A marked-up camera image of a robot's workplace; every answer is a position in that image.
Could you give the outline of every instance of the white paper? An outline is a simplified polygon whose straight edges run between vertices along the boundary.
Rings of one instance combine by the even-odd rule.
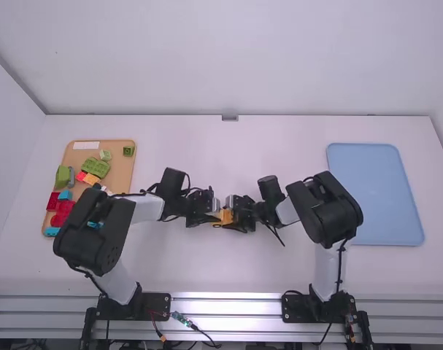
[[[98,149],[99,141],[74,142],[74,149]]]

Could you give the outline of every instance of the green block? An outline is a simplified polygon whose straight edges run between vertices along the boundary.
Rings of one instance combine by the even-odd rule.
[[[92,173],[95,168],[98,160],[95,157],[88,157],[85,162],[82,164],[82,171],[86,171],[87,173]]]
[[[126,146],[124,147],[124,156],[125,157],[132,157],[134,155],[135,152],[135,147],[134,146]]]
[[[104,179],[110,169],[111,166],[108,163],[104,162],[103,160],[97,160],[94,168],[91,169],[89,173],[92,173],[100,179]]]
[[[67,166],[59,166],[55,173],[55,183],[54,187],[56,189],[61,189],[67,186],[70,181],[70,170]]]
[[[109,162],[111,160],[111,152],[106,151],[105,149],[102,149],[99,151],[99,157],[101,160],[104,160],[105,162]]]
[[[97,160],[95,157],[88,157],[82,164],[82,171],[93,174],[100,179],[103,179],[110,169],[111,166],[108,163],[103,160]]]

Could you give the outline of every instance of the yellow block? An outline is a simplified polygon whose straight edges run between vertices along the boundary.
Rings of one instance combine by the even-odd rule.
[[[221,220],[220,222],[212,222],[212,225],[217,228],[220,226],[232,224],[234,221],[234,215],[231,209],[221,209],[216,214],[216,217]]]
[[[86,184],[89,184],[90,186],[93,186],[95,183],[99,183],[101,180],[97,176],[88,173],[85,175],[82,181]]]

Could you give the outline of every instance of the cork board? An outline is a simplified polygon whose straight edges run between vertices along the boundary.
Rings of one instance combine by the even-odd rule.
[[[132,157],[124,157],[123,148],[124,146],[135,147],[134,155]],[[131,188],[132,172],[134,171],[134,161],[136,154],[136,145],[132,140],[74,140],[67,144],[66,150],[64,151],[61,165],[71,166],[74,168],[74,175],[76,176],[81,168],[83,162],[88,157],[99,158],[99,150],[106,149],[111,152],[112,159],[108,162],[111,168],[100,181],[100,184],[107,186],[107,188],[113,193],[128,193]],[[55,172],[50,175],[53,179],[55,178]],[[51,192],[61,192],[64,190],[70,190],[72,192],[72,200],[77,202],[78,198],[82,195],[85,188],[90,187],[88,184],[78,182],[76,179],[73,188],[68,187],[61,188],[60,190],[55,190],[54,188]],[[51,226],[51,218],[55,215],[55,212],[46,211],[45,220],[43,221],[41,234],[46,228]]]

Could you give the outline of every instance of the blue tray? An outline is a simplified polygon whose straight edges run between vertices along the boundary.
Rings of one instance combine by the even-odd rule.
[[[353,244],[419,246],[416,204],[398,149],[391,144],[330,144],[328,167],[362,208]]]

